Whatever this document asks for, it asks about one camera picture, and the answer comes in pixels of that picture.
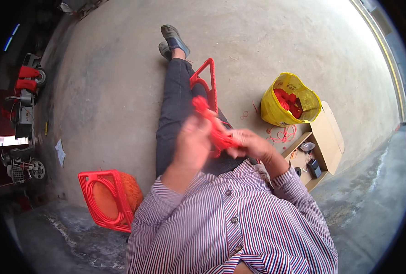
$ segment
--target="shirt sleeve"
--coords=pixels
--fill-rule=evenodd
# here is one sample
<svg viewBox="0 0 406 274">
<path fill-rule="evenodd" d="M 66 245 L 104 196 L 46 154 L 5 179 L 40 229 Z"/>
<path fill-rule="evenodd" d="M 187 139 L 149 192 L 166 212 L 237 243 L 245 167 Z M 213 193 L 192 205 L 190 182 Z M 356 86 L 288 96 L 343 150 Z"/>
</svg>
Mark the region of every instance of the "shirt sleeve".
<svg viewBox="0 0 406 274">
<path fill-rule="evenodd" d="M 300 181 L 299 176 L 290 167 L 284 174 L 271 180 L 274 194 L 283 200 L 292 203 L 305 217 L 311 227 L 318 233 L 332 251 L 332 257 L 337 264 L 337 249 L 332 241 L 328 226 L 322 212 Z"/>
<path fill-rule="evenodd" d="M 139 273 L 158 229 L 171 216 L 183 199 L 183 194 L 167 188 L 159 176 L 145 196 L 131 223 L 128 238 L 125 273 Z"/>
</svg>

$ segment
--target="wire basket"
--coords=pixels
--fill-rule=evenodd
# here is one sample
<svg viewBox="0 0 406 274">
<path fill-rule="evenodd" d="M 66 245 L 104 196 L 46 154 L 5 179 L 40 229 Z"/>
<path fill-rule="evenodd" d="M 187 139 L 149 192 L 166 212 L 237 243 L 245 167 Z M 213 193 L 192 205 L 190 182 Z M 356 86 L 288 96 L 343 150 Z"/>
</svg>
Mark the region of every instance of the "wire basket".
<svg viewBox="0 0 406 274">
<path fill-rule="evenodd" d="M 23 176 L 23 169 L 17 166 L 13 166 L 13 181 L 15 184 L 20 184 L 25 181 Z"/>
</svg>

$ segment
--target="paper scrap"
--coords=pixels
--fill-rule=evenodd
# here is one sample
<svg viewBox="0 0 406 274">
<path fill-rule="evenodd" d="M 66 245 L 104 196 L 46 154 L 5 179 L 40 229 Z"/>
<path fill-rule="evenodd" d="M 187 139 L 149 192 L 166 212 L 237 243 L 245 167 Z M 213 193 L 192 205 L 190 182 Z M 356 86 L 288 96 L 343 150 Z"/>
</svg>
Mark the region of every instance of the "paper scrap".
<svg viewBox="0 0 406 274">
<path fill-rule="evenodd" d="M 63 151 L 63 145 L 61 143 L 61 139 L 58 140 L 57 145 L 55 146 L 55 149 L 58 152 L 58 160 L 60 161 L 60 165 L 61 167 L 63 167 L 63 163 L 64 163 L 64 157 L 66 156 L 66 154 Z"/>
</svg>

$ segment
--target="red tassel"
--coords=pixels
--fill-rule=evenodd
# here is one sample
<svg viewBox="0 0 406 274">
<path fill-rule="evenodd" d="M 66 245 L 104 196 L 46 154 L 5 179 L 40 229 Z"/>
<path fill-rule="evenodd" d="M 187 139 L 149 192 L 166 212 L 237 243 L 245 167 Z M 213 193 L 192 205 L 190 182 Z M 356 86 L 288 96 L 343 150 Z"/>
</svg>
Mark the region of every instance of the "red tassel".
<svg viewBox="0 0 406 274">
<path fill-rule="evenodd" d="M 207 111 L 209 105 L 207 100 L 202 96 L 197 96 L 192 99 L 192 105 L 195 111 L 202 117 L 208 119 L 212 123 L 212 130 L 210 132 L 210 140 L 217 150 L 226 150 L 230 147 L 237 148 L 240 144 L 235 141 L 232 136 L 226 136 L 215 125 L 215 118 Z"/>
</svg>

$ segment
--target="red cord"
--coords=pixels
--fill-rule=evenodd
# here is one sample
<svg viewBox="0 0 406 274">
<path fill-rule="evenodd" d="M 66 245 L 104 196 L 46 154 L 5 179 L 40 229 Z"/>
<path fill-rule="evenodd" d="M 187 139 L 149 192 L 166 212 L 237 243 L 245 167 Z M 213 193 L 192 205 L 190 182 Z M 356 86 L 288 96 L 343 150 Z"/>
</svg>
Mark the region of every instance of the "red cord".
<svg viewBox="0 0 406 274">
<path fill-rule="evenodd" d="M 288 129 L 289 128 L 293 128 L 293 132 L 288 132 Z M 278 133 L 277 133 L 277 138 L 273 138 L 272 136 L 271 136 L 271 130 L 274 128 L 274 126 L 272 126 L 271 127 L 271 129 L 267 129 L 266 130 L 266 132 L 270 135 L 269 137 L 267 137 L 266 138 L 266 140 L 272 140 L 273 141 L 273 145 L 274 145 L 274 143 L 285 143 L 285 142 L 288 142 L 288 141 L 292 141 L 293 139 L 294 139 L 294 136 L 296 135 L 296 131 L 297 131 L 297 127 L 296 127 L 296 125 L 294 125 L 294 124 L 291 124 L 291 125 L 289 125 L 289 126 L 287 126 L 287 127 L 285 127 L 284 128 L 284 131 L 279 131 Z"/>
<path fill-rule="evenodd" d="M 242 116 L 240 117 L 241 118 L 241 120 L 244 120 L 244 118 L 246 118 L 246 117 L 248 117 L 249 116 L 249 112 L 248 111 L 244 111 L 244 113 L 242 114 Z"/>
<path fill-rule="evenodd" d="M 255 106 L 255 102 L 252 101 L 252 104 L 253 104 L 253 107 L 255 108 L 256 114 L 259 114 L 259 113 L 258 113 L 258 109 L 257 109 L 256 106 Z"/>
<path fill-rule="evenodd" d="M 233 129 L 233 127 L 231 126 L 231 124 L 226 123 L 226 122 L 223 122 L 223 121 L 221 121 L 221 123 L 226 124 L 226 125 L 228 125 L 231 129 Z"/>
</svg>

